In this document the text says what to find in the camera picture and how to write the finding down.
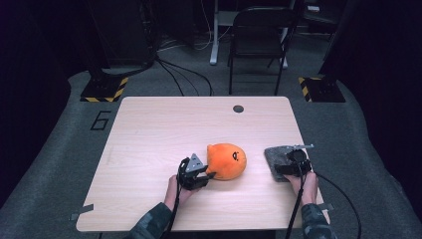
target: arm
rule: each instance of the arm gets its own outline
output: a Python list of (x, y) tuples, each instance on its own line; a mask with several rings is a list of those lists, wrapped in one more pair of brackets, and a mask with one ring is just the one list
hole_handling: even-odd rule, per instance
[[(285, 175), (285, 178), (292, 184), (296, 195), (301, 188), (301, 179), (291, 175)], [(326, 222), (322, 211), (317, 206), (317, 175), (313, 172), (308, 172), (304, 184), (304, 193), (301, 199), (302, 204), (302, 219), (304, 230), (304, 237), (306, 239), (313, 238), (336, 238), (329, 224)]]
[[(189, 197), (198, 190), (181, 189), (179, 195), (179, 204), (182, 205)], [(177, 177), (171, 176), (168, 179), (167, 192), (164, 202), (158, 203), (155, 207), (143, 215), (139, 221), (130, 230), (125, 239), (158, 239), (164, 232), (165, 227), (170, 221), (174, 202), (177, 194)]]

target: black cable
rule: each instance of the black cable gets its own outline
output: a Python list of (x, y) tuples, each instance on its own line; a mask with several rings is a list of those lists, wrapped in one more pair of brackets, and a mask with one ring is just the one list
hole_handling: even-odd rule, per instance
[(301, 175), (301, 189), (299, 189), (298, 197), (296, 198), (296, 203), (292, 212), (291, 220), (289, 222), (288, 231), (286, 232), (286, 237), (285, 237), (286, 239), (289, 239), (292, 233), (293, 223), (295, 222), (296, 214), (298, 213), (299, 205), (301, 204), (302, 194), (304, 193), (304, 185), (305, 185), (305, 181), (307, 180), (306, 178), (304, 180), (304, 175), (302, 174), (302, 169), (299, 164), (298, 164), (298, 169)]
[(177, 40), (173, 39), (173, 40), (167, 40), (166, 42), (162, 42), (161, 45), (159, 46), (159, 51), (163, 51), (166, 50), (167, 48), (172, 48), (177, 46), (178, 42)]
[(357, 213), (357, 210), (354, 207), (353, 203), (351, 202), (350, 198), (345, 194), (345, 192), (343, 190), (341, 190), (341, 188), (339, 186), (337, 186), (332, 181), (328, 180), (328, 178), (322, 176), (318, 172), (315, 172), (314, 171), (314, 173), (316, 174), (316, 176), (321, 177), (325, 181), (329, 182), (332, 186), (334, 186), (345, 197), (345, 199), (348, 201), (348, 203), (351, 206), (351, 209), (353, 209), (354, 215), (356, 216), (356, 220), (357, 220), (357, 238), (360, 239), (360, 236), (361, 236), (361, 233), (362, 233), (362, 225), (361, 225), (361, 222), (360, 222), (359, 214)]
[(174, 69), (172, 66), (170, 66), (170, 65), (168, 65), (168, 64), (166, 64), (166, 63), (163, 63), (163, 64), (164, 64), (164, 65), (166, 65), (166, 67), (168, 67), (168, 68), (170, 68), (171, 70), (173, 70), (173, 71), (175, 71), (176, 73), (178, 73), (180, 76), (182, 76), (182, 78), (184, 78), (184, 79), (186, 80), (186, 82), (188, 82), (188, 83), (190, 84), (190, 86), (192, 86), (193, 90), (195, 90), (195, 92), (196, 92), (196, 96), (198, 96), (198, 97), (199, 97), (199, 92), (198, 92), (198, 89), (196, 89), (196, 88), (195, 88), (195, 86), (192, 84), (192, 82), (191, 82), (191, 81), (189, 81), (189, 79), (187, 79), (185, 75), (183, 75), (181, 72), (179, 72), (179, 71), (177, 71), (176, 69)]
[(157, 62), (159, 65), (161, 65), (161, 67), (162, 67), (165, 71), (167, 71), (167, 72), (168, 72), (168, 74), (170, 74), (170, 75), (171, 75), (171, 77), (173, 78), (173, 81), (176, 83), (177, 88), (179, 89), (180, 94), (182, 95), (182, 97), (184, 97), (183, 91), (182, 91), (182, 89), (180, 88), (180, 85), (179, 85), (179, 83), (177, 82), (177, 80), (176, 80), (176, 78), (174, 77), (174, 75), (173, 75), (170, 71), (168, 71), (168, 69), (164, 66), (164, 64), (162, 64), (162, 62), (161, 62), (159, 59), (157, 59), (157, 60), (156, 60), (156, 62)]
[(179, 196), (180, 196), (180, 192), (182, 190), (182, 187), (180, 186), (180, 183), (179, 183), (179, 175), (180, 175), (180, 168), (181, 168), (181, 165), (183, 163), (184, 162), (181, 161), (180, 164), (179, 164), (179, 168), (177, 169), (177, 175), (176, 175), (177, 192), (176, 192), (176, 199), (174, 201), (173, 212), (172, 212), (171, 217), (170, 217), (170, 222), (167, 226), (167, 230), (161, 235), (160, 239), (164, 239), (168, 236), (168, 234), (171, 232), (171, 228), (173, 227), (174, 219), (176, 218), (177, 208), (179, 207)]
[[(155, 28), (157, 28), (157, 23), (156, 23), (156, 19), (155, 19), (154, 15), (153, 15), (153, 10), (152, 10), (153, 7), (152, 7), (151, 2), (148, 2), (148, 3), (141, 2), (141, 6), (143, 7), (143, 9), (146, 9), (146, 12), (149, 14), (150, 22), (151, 22), (151, 26), (150, 26), (149, 31), (147, 31), (147, 29), (144, 30), (145, 31), (145, 35), (144, 35), (145, 41), (147, 41), (150, 44), (150, 48), (148, 49), (149, 53), (150, 53), (149, 58), (145, 61), (145, 63), (142, 64), (140, 69), (125, 72), (125, 73), (120, 73), (120, 74), (105, 73), (106, 75), (113, 76), (113, 77), (127, 78), (127, 77), (131, 77), (133, 75), (139, 74), (139, 73), (149, 69), (152, 66), (153, 60), (155, 58), (155, 55), (156, 55), (157, 49), (159, 48), (159, 43), (160, 43), (159, 37), (158, 37), (158, 31), (154, 31)], [(85, 7), (89, 9), (89, 12), (91, 13), (91, 17), (94, 21), (94, 24), (97, 28), (97, 31), (98, 31), (100, 37), (107, 44), (110, 51), (120, 60), (120, 63), (122, 65), (124, 65), (124, 63), (121, 61), (120, 57), (115, 53), (112, 46), (109, 44), (105, 35), (101, 31), (99, 24), (97, 22), (97, 19), (95, 18), (94, 14), (93, 14), (92, 6), (90, 5), (89, 1), (85, 2)]]
[(186, 69), (186, 68), (183, 68), (183, 67), (180, 67), (180, 66), (174, 65), (174, 64), (169, 63), (169, 62), (167, 62), (167, 61), (165, 61), (165, 60), (159, 59), (158, 57), (157, 57), (156, 59), (157, 59), (158, 61), (162, 62), (162, 63), (167, 64), (167, 65), (170, 65), (170, 66), (173, 66), (173, 67), (176, 67), (176, 68), (182, 69), (182, 70), (184, 70), (184, 71), (186, 71), (186, 72), (190, 72), (190, 73), (192, 73), (192, 74), (195, 74), (196, 76), (199, 76), (200, 78), (202, 78), (202, 79), (203, 79), (203, 80), (204, 80), (204, 81), (208, 84), (209, 91), (210, 91), (209, 96), (211, 97), (211, 96), (213, 96), (213, 95), (214, 95), (214, 90), (213, 90), (213, 88), (212, 88), (212, 86), (211, 86), (211, 83), (210, 83), (210, 81), (208, 80), (208, 78), (206, 78), (205, 76), (203, 76), (203, 75), (201, 75), (201, 74), (199, 74), (199, 73), (197, 73), (197, 72), (191, 71), (191, 70), (189, 70), (189, 69)]

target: small round object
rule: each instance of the small round object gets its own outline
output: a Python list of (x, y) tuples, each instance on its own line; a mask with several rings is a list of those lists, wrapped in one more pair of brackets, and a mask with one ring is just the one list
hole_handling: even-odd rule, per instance
[(245, 109), (242, 106), (239, 106), (239, 105), (233, 106), (233, 111), (235, 113), (242, 113), (244, 110)]

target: wooden table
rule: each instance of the wooden table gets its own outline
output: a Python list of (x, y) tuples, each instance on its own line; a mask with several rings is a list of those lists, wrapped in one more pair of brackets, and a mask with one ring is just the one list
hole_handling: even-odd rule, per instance
[[(264, 157), (267, 147), (304, 144), (287, 98), (131, 97), (121, 102), (84, 203), (94, 210), (80, 215), (78, 230), (130, 230), (164, 199), (183, 158), (195, 152), (207, 164), (207, 145), (220, 142), (245, 150), (244, 173), (210, 180), (179, 207), (173, 231), (287, 228), (296, 197), (289, 183), (273, 179)], [(301, 222), (299, 211), (294, 226)]]

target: hazard stripe tape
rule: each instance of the hazard stripe tape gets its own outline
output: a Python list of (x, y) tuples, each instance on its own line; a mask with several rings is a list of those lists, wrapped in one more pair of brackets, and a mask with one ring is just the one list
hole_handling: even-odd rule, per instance
[(126, 83), (128, 81), (128, 78), (124, 78), (121, 80), (120, 85), (118, 86), (118, 89), (116, 93), (114, 94), (114, 97), (112, 98), (81, 98), (81, 102), (117, 102), (118, 99), (120, 99), (120, 96), (123, 94), (124, 87), (126, 86)]

